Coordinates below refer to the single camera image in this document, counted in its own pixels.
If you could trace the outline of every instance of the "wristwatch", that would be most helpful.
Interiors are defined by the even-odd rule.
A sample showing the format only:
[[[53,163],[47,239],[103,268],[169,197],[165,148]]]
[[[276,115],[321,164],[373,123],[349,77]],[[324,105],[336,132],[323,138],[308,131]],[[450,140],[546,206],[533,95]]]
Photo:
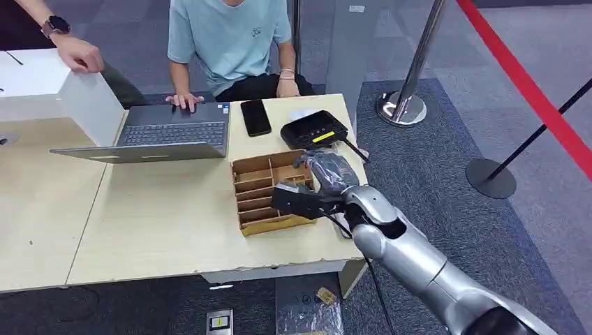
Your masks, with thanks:
[[[70,33],[70,24],[59,16],[51,15],[41,26],[41,31],[45,37],[49,38],[52,33],[68,34]]]

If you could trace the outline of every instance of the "wooden table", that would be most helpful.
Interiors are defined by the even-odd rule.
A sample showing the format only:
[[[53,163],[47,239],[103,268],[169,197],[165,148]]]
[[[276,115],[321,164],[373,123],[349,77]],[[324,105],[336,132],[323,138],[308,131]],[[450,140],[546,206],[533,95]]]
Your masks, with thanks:
[[[266,100],[273,131],[246,134],[230,108],[224,159],[106,165],[50,154],[92,145],[71,119],[0,123],[0,291],[200,274],[211,283],[339,271],[346,296],[362,254],[327,219],[244,237],[230,161],[287,151],[290,112],[328,110],[350,130],[341,95]],[[349,140],[355,143],[353,133]],[[362,161],[339,145],[366,182]]]
[[[0,122],[19,140],[0,147],[0,291],[60,286],[105,171],[50,154],[93,145],[71,119]]]
[[[272,133],[249,137],[240,104],[231,104],[227,158],[108,165],[67,284],[190,274],[226,282],[343,270],[347,293],[365,270],[353,242],[325,218],[244,237],[229,164],[289,150],[279,131],[295,110],[330,111],[355,143],[343,97],[272,99],[265,108]],[[339,151],[366,183],[362,160],[344,144]]]

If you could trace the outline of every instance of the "table leg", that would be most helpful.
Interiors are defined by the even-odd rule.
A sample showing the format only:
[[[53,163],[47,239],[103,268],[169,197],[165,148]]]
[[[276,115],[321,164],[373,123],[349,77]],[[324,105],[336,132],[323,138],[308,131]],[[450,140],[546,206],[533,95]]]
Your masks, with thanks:
[[[343,270],[338,273],[341,297],[343,299],[347,299],[367,268],[368,265],[365,260],[350,260],[343,267]]]

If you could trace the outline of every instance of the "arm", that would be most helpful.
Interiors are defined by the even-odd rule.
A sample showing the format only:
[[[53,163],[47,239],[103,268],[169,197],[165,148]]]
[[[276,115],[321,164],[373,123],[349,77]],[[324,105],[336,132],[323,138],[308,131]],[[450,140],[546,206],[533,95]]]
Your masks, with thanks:
[[[298,85],[295,81],[296,74],[294,68],[296,66],[296,53],[294,52],[292,41],[287,40],[286,42],[278,43],[278,51],[281,71],[276,92],[277,97],[287,98],[291,96],[300,96]]]
[[[16,0],[26,12],[42,26],[52,11],[43,0]],[[72,35],[51,33],[50,38],[57,47],[62,61],[74,72],[97,73],[102,71],[104,64],[101,53],[94,45],[85,40],[80,40]]]
[[[170,79],[175,88],[174,96],[166,97],[166,101],[185,109],[189,106],[190,112],[195,112],[195,104],[204,100],[202,96],[195,97],[189,91],[189,66],[186,63],[177,63],[169,59]]]
[[[182,1],[171,0],[168,26],[168,51],[170,79],[175,88],[173,96],[166,97],[166,101],[175,106],[195,112],[195,104],[204,100],[202,96],[195,97],[189,90],[188,64],[195,54],[193,32]]]
[[[170,79],[175,88],[175,94],[189,93],[189,66],[169,59]]]

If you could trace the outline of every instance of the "robotic arm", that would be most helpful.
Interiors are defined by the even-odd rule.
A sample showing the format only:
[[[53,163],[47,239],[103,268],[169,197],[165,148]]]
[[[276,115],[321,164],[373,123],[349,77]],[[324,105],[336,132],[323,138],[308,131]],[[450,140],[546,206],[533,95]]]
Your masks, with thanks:
[[[353,241],[419,297],[454,335],[557,335],[517,302],[480,285],[448,262],[403,213],[371,186],[340,196],[279,184],[272,206],[307,218],[344,212]]]

